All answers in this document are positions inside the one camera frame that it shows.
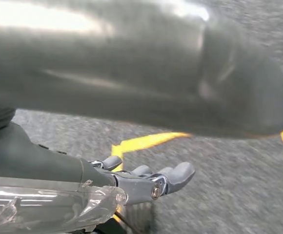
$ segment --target asphalt ground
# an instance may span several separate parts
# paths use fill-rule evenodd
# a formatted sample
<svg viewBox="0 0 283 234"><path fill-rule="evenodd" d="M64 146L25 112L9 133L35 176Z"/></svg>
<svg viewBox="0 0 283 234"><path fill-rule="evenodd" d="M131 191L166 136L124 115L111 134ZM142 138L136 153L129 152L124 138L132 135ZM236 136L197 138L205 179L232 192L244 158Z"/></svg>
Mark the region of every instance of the asphalt ground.
<svg viewBox="0 0 283 234"><path fill-rule="evenodd" d="M202 0L235 20L283 69L283 0ZM86 159L104 159L122 140L166 130L85 117L19 110L14 121L33 142ZM283 143L193 136L126 154L126 168L154 170L189 161L185 189L157 201L159 234L283 234Z"/></svg>

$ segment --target bolt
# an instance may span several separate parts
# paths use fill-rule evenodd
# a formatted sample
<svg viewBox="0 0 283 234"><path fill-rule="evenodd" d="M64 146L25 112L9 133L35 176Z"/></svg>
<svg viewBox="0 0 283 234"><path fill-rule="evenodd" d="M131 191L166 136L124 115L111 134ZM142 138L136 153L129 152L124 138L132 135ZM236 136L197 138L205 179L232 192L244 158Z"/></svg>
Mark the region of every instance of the bolt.
<svg viewBox="0 0 283 234"><path fill-rule="evenodd" d="M151 197L154 200L157 199L158 197L160 197L160 194L161 194L161 189L157 185L154 186L151 190Z"/></svg>
<svg viewBox="0 0 283 234"><path fill-rule="evenodd" d="M91 185L92 183L92 180L86 180L84 184L82 185L82 187L83 188L86 188L86 187L89 187L89 185Z"/></svg>

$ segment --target black cable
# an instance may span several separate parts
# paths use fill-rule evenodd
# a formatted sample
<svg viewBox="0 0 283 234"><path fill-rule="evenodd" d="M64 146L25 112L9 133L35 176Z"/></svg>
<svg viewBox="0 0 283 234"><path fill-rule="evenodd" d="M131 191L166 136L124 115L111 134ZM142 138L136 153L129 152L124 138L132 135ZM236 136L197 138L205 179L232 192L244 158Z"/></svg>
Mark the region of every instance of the black cable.
<svg viewBox="0 0 283 234"><path fill-rule="evenodd" d="M139 232L138 230L134 228L133 226L130 225L129 222L127 222L126 220L126 218L124 218L122 214L116 211L114 213L114 215L116 215L117 217L118 217L120 220L121 220L122 222L123 222L124 224L126 224L126 226L129 227L130 229L132 229L132 231L134 233L134 234L142 234L141 232Z"/></svg>

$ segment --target clear plastic shell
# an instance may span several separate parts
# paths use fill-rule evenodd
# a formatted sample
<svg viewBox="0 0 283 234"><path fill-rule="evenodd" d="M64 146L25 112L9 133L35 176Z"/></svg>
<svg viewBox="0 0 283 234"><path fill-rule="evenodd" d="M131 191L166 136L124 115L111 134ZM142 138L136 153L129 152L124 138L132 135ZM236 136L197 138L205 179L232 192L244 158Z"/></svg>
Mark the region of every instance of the clear plastic shell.
<svg viewBox="0 0 283 234"><path fill-rule="evenodd" d="M126 196L110 186L0 177L0 233L93 229L114 215L126 201L119 197Z"/></svg>

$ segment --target robotic hand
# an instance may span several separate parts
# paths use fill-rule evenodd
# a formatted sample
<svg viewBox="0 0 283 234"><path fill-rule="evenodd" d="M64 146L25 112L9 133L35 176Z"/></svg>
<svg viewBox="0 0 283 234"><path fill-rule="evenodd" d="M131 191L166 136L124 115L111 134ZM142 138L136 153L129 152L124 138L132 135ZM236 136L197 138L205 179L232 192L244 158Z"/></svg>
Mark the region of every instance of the robotic hand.
<svg viewBox="0 0 283 234"><path fill-rule="evenodd" d="M188 184L195 173L194 166L189 162L182 162L175 168L166 167L157 173L152 172L146 165L139 166L132 172L112 172L122 163L117 156L91 163L117 187L124 190L127 196L126 205L151 202L179 191Z"/></svg>

